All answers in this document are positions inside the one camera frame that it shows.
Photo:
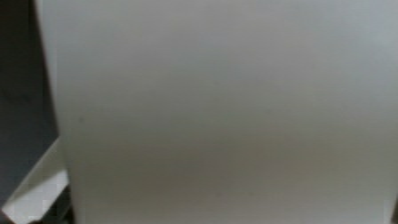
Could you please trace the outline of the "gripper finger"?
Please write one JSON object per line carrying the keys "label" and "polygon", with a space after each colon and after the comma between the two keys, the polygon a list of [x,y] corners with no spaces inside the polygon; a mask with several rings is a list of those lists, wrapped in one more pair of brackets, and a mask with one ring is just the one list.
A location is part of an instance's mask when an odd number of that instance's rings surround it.
{"label": "gripper finger", "polygon": [[67,184],[60,144],[53,142],[0,209],[14,224],[43,219]]}

